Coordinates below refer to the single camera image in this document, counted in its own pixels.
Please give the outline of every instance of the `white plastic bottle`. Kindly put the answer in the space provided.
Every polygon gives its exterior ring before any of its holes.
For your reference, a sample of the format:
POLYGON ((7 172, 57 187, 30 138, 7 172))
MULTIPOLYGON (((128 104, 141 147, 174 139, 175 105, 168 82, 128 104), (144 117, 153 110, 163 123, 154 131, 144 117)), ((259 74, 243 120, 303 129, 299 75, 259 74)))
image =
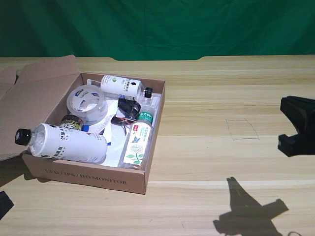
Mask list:
POLYGON ((104 75, 100 84, 103 92, 118 94, 119 98, 139 101, 141 97, 151 98, 152 88, 144 87, 140 80, 113 75, 104 75))
POLYGON ((29 145, 33 156, 100 164, 106 158, 107 141, 102 135, 40 124, 33 132, 18 129, 15 143, 29 145))
POLYGON ((154 108, 142 106, 137 122, 132 124, 118 167, 143 170, 149 155, 154 108))

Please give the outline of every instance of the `black bottle cap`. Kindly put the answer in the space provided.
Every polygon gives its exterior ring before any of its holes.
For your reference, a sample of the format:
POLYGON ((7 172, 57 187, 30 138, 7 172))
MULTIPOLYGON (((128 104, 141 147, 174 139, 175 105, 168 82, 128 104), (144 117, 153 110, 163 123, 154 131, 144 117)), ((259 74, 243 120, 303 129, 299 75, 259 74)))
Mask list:
POLYGON ((152 88, 146 87, 146 90, 145 90, 145 93, 144 93, 144 97, 151 98, 152 97, 152 92, 153 92, 152 88))
POLYGON ((32 137, 32 131, 30 129, 18 129, 15 134, 14 142, 18 145, 26 146, 29 144, 32 137))

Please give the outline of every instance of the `leaf illustration label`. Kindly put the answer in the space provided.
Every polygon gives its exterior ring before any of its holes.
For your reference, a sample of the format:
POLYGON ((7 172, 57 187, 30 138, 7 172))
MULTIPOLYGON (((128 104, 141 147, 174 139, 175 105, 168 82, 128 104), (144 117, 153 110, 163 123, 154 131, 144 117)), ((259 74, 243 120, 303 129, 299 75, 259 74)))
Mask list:
POLYGON ((148 144, 151 127, 137 122, 132 125, 124 162, 140 166, 148 144))

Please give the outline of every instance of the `black cable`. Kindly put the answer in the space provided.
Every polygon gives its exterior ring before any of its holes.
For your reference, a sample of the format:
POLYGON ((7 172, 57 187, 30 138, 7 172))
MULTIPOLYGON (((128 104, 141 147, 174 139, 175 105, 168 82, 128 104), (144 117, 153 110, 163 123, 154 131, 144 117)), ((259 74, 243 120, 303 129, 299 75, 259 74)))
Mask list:
POLYGON ((291 234, 297 234, 299 236, 302 236, 301 234, 299 234, 298 232, 295 232, 295 231, 291 231, 287 234, 287 236, 291 236, 291 234))
POLYGON ((117 117, 114 116, 111 119, 111 123, 115 125, 120 125, 120 126, 126 126, 126 125, 131 125, 134 123, 136 120, 135 119, 128 119, 128 118, 123 118, 123 117, 117 117))
POLYGON ((125 134, 125 136, 127 135, 127 131, 126 131, 126 126, 124 125, 124 126, 122 126, 123 127, 123 129, 124 129, 124 134, 125 134))

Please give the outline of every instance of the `cardboard flap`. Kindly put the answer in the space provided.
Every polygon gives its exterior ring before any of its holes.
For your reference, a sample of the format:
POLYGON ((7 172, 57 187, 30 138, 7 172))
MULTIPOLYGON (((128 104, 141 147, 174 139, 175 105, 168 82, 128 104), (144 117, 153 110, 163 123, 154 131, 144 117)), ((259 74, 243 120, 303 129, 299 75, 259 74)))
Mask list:
POLYGON ((0 72, 0 99, 14 86, 16 69, 8 67, 0 72))
POLYGON ((26 65, 16 84, 46 80, 79 72, 75 56, 69 55, 61 58, 52 58, 26 65))
POLYGON ((14 157, 27 148, 14 143, 17 129, 33 130, 45 122, 60 100, 67 97, 78 76, 79 73, 32 83, 16 83, 0 100, 0 161, 14 157))

